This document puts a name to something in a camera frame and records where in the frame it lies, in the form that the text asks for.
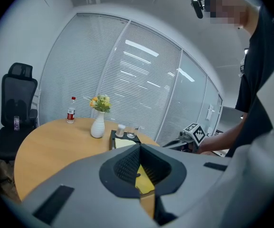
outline small cup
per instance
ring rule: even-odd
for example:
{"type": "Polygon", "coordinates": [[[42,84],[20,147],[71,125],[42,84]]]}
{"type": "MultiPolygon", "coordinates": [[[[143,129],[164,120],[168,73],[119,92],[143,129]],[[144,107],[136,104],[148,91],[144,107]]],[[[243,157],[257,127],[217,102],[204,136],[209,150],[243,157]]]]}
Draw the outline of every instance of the small cup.
{"type": "Polygon", "coordinates": [[[137,124],[131,124],[128,128],[127,128],[127,137],[130,139],[135,138],[135,136],[138,133],[140,126],[137,124]]]}
{"type": "Polygon", "coordinates": [[[124,135],[124,130],[125,130],[125,128],[126,128],[126,127],[125,127],[124,125],[119,124],[119,125],[118,125],[118,129],[117,129],[115,135],[116,135],[117,137],[119,137],[119,138],[122,138],[123,135],[124,135]]]}

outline black office chair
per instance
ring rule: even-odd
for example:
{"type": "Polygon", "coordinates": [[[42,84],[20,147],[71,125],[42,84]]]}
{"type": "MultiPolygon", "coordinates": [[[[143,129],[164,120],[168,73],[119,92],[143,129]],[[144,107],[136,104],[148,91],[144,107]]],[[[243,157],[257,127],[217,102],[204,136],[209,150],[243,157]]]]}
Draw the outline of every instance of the black office chair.
{"type": "Polygon", "coordinates": [[[17,73],[16,66],[12,65],[12,71],[9,72],[15,70],[16,74],[8,73],[2,79],[1,123],[4,127],[0,130],[0,159],[5,161],[15,160],[21,143],[36,128],[38,116],[37,110],[30,109],[38,86],[38,82],[31,78],[32,66],[19,66],[20,73],[17,73]],[[19,131],[14,130],[14,116],[20,118],[19,131]]]}

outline robot end effector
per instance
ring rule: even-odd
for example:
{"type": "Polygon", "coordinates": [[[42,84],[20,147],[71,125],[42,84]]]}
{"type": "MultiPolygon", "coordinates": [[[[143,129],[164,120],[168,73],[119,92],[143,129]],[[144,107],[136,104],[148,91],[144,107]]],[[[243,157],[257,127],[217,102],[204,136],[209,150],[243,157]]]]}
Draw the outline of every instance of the robot end effector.
{"type": "Polygon", "coordinates": [[[204,140],[206,134],[198,123],[192,123],[179,133],[179,137],[167,143],[164,147],[168,149],[192,152],[198,151],[199,145],[204,140]]]}

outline window blinds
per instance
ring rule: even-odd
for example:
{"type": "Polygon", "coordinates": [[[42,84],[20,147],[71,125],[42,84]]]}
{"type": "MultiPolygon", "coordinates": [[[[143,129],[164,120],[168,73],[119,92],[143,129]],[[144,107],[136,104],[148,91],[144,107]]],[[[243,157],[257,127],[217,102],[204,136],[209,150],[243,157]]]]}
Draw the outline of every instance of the window blinds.
{"type": "Polygon", "coordinates": [[[160,146],[178,138],[181,130],[197,122],[206,80],[207,75],[183,53],[170,106],[157,137],[160,146]]]}
{"type": "Polygon", "coordinates": [[[94,96],[108,56],[127,21],[101,15],[76,15],[64,28],[46,61],[40,88],[40,122],[65,118],[71,97],[76,116],[90,117],[83,96],[94,96]]]}
{"type": "Polygon", "coordinates": [[[206,90],[205,90],[205,98],[202,110],[199,115],[198,123],[201,125],[202,129],[205,131],[205,133],[208,132],[209,127],[211,126],[212,120],[214,119],[214,114],[216,112],[216,105],[218,100],[218,91],[214,87],[211,80],[208,78],[206,90]],[[207,115],[209,111],[209,106],[213,106],[214,112],[212,112],[210,120],[207,120],[207,115]]]}
{"type": "Polygon", "coordinates": [[[175,82],[180,49],[157,33],[131,23],[108,64],[101,94],[110,96],[107,120],[138,124],[155,138],[175,82]]]}

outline headset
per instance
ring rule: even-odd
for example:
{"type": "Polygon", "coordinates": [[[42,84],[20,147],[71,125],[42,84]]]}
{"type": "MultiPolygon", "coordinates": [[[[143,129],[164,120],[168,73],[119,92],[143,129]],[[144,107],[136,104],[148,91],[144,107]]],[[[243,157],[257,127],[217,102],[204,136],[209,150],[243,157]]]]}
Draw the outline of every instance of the headset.
{"type": "Polygon", "coordinates": [[[202,4],[202,1],[205,0],[191,0],[191,6],[194,8],[195,13],[199,19],[203,18],[202,10],[204,10],[205,6],[202,4]]]}

